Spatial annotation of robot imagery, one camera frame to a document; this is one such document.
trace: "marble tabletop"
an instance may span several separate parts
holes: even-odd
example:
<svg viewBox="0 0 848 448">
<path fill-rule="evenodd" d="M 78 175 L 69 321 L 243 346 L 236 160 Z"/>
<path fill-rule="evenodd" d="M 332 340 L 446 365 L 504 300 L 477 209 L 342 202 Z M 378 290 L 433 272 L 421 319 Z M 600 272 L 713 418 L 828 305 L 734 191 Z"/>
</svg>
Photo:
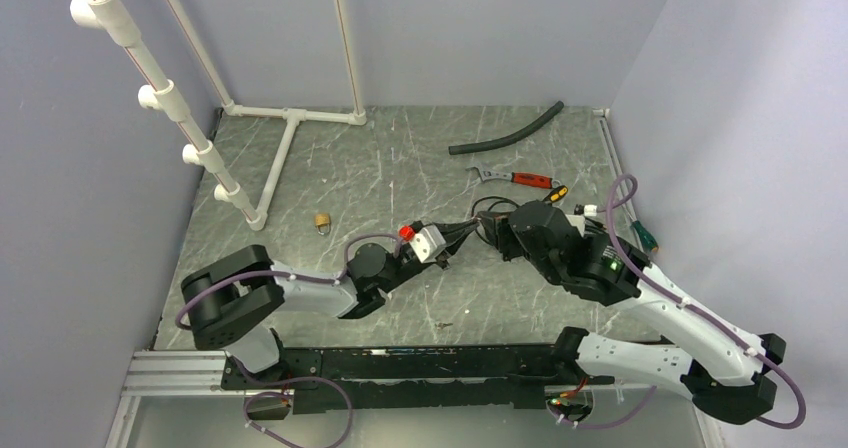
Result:
<svg viewBox="0 0 848 448">
<path fill-rule="evenodd" d="M 561 208 L 602 204 L 613 176 L 592 110 L 566 107 L 529 138 L 496 151 L 449 156 L 447 147 L 497 138 L 525 126 L 546 107 L 380 107 L 365 126 L 305 122 L 298 127 L 267 225 L 251 231 L 241 213 L 211 196 L 204 174 L 155 341 L 156 349 L 194 349 L 174 326 L 187 274 L 258 243 L 276 260 L 337 272 L 341 249 L 360 234 L 397 232 L 416 219 L 466 219 L 473 200 L 501 195 L 518 202 L 544 190 L 505 181 L 481 184 L 466 171 L 483 162 L 502 171 L 552 176 L 570 191 Z M 224 117 L 215 145 L 228 169 L 258 201 L 285 122 Z M 320 236 L 313 216 L 327 212 L 332 231 Z M 632 239 L 623 214 L 616 223 Z M 451 345 L 553 342 L 564 326 L 625 340 L 659 335 L 615 310 L 551 286 L 524 260 L 504 263 L 476 237 L 452 257 L 451 268 L 429 268 L 392 293 L 386 306 L 360 320 L 311 313 L 275 313 L 265 323 L 287 346 Z"/>
</svg>

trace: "wrench handle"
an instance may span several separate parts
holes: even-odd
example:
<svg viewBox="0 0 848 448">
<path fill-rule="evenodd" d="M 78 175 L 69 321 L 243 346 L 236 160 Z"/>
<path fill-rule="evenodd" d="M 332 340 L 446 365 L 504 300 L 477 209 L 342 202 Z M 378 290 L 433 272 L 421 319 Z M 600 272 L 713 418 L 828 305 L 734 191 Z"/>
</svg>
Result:
<svg viewBox="0 0 848 448">
<path fill-rule="evenodd" d="M 533 173 L 513 173 L 512 182 L 518 183 L 519 185 L 545 188 L 547 190 L 550 190 L 554 187 L 553 180 L 550 177 L 535 175 Z"/>
</svg>

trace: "white wall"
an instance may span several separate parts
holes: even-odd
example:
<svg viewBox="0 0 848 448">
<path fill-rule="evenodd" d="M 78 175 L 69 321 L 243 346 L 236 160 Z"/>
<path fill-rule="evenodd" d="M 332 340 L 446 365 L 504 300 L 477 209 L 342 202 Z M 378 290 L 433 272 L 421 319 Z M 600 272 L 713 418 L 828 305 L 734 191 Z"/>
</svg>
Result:
<svg viewBox="0 0 848 448">
<path fill-rule="evenodd" d="M 199 172 L 70 0 L 0 0 L 0 446 L 106 441 L 156 327 Z M 161 0 L 124 0 L 198 123 L 213 104 Z"/>
<path fill-rule="evenodd" d="M 810 403 L 731 446 L 845 446 L 848 0 L 669 0 L 612 106 L 637 210 L 683 287 L 788 342 Z M 770 416 L 789 420 L 779 389 Z"/>
<path fill-rule="evenodd" d="M 182 0 L 237 102 L 351 105 L 333 0 Z M 666 0 L 348 0 L 364 99 L 608 106 Z"/>
</svg>

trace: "black hose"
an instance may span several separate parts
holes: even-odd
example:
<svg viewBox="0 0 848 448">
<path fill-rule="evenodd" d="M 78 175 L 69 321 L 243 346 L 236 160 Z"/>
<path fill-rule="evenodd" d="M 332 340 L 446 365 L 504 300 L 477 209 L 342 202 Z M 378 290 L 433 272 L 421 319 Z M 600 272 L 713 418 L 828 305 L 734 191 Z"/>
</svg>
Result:
<svg viewBox="0 0 848 448">
<path fill-rule="evenodd" d="M 448 153 L 450 153 L 451 155 L 465 155 L 468 153 L 480 153 L 481 151 L 497 150 L 498 148 L 509 146 L 513 143 L 523 140 L 524 138 L 527 138 L 528 136 L 538 131 L 539 128 L 545 126 L 545 123 L 551 121 L 551 118 L 553 118 L 557 115 L 557 113 L 562 111 L 563 108 L 565 108 L 565 105 L 561 101 L 557 101 L 554 106 L 548 108 L 548 111 L 542 113 L 542 116 L 536 118 L 535 120 L 533 120 L 532 123 L 511 135 L 506 135 L 503 138 L 497 138 L 489 141 L 468 143 L 467 145 L 449 146 Z"/>
</svg>

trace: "adjustable wrench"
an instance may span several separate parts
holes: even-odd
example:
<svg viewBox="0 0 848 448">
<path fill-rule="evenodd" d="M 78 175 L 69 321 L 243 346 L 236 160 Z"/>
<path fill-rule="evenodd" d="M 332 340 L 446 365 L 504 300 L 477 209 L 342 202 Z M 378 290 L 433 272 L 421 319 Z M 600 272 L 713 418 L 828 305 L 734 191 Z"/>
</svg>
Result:
<svg viewBox="0 0 848 448">
<path fill-rule="evenodd" d="M 517 183 L 519 185 L 535 186 L 536 188 L 545 188 L 548 190 L 556 186 L 562 185 L 562 183 L 557 180 L 551 179 L 549 176 L 520 172 L 502 173 L 492 171 L 482 163 L 475 163 L 466 168 L 466 170 L 477 170 L 477 174 L 480 175 L 481 183 L 485 183 L 491 180 L 506 180 L 511 181 L 512 183 Z"/>
</svg>

